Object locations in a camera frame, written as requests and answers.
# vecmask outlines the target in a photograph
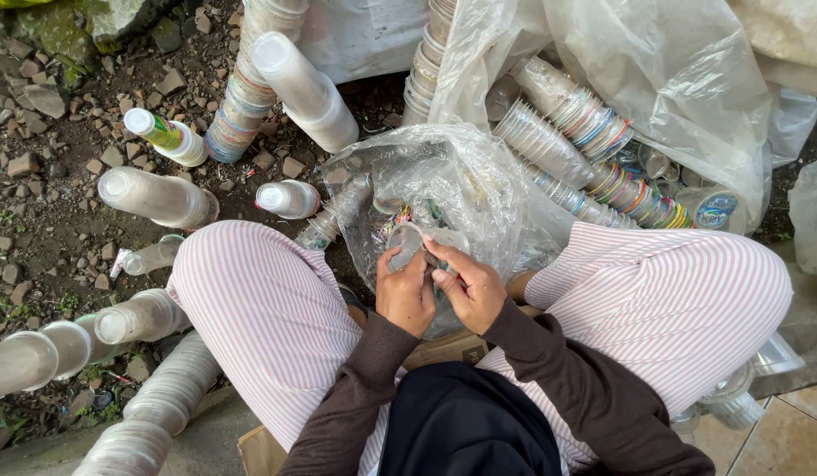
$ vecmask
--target hand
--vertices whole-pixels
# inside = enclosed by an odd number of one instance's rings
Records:
[[[388,269],[400,249],[386,250],[376,263],[376,312],[419,339],[435,317],[432,278],[422,250],[404,267],[393,272]]]
[[[432,272],[432,279],[450,298],[458,319],[461,319],[467,329],[479,335],[484,334],[499,315],[507,297],[506,288],[496,270],[479,263],[454,246],[437,243],[428,234],[424,235],[423,243],[430,253],[449,264],[464,279],[466,289],[443,269]]]

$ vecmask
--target leg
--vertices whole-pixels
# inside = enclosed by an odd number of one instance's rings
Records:
[[[262,224],[221,221],[182,243],[168,291],[246,404],[290,449],[362,333],[323,253]],[[386,423],[383,407],[360,474],[379,460]]]
[[[714,231],[618,231],[573,225],[570,245],[526,286],[564,334],[614,358],[680,412],[750,359],[784,318],[793,291],[762,245]],[[570,435],[534,383],[502,352],[478,363],[509,378],[550,420],[573,468],[595,455]]]

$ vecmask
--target beige tile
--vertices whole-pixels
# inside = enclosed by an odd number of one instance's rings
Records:
[[[779,398],[817,419],[817,385],[781,395]]]
[[[708,414],[702,416],[699,427],[694,431],[694,446],[711,458],[717,468],[717,476],[725,476],[749,432],[749,428],[726,428],[714,415]]]
[[[817,421],[773,398],[729,476],[817,476]]]

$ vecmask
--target person's left hand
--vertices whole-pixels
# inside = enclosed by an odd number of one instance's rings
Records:
[[[376,312],[419,339],[435,317],[431,273],[427,272],[423,250],[392,272],[388,263],[400,249],[385,250],[376,263]]]

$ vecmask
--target printed cup logo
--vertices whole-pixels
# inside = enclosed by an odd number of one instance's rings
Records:
[[[696,225],[714,230],[720,228],[738,206],[738,197],[731,192],[722,192],[702,200],[696,209]]]

